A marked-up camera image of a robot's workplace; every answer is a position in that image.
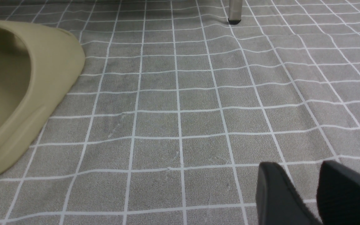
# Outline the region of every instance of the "beige slipper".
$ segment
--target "beige slipper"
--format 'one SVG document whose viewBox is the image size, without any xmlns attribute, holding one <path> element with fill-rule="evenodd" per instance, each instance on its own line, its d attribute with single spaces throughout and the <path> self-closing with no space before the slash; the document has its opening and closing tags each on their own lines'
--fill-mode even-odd
<svg viewBox="0 0 360 225">
<path fill-rule="evenodd" d="M 67 31 L 0 21 L 0 174 L 28 149 L 84 61 Z"/>
</svg>

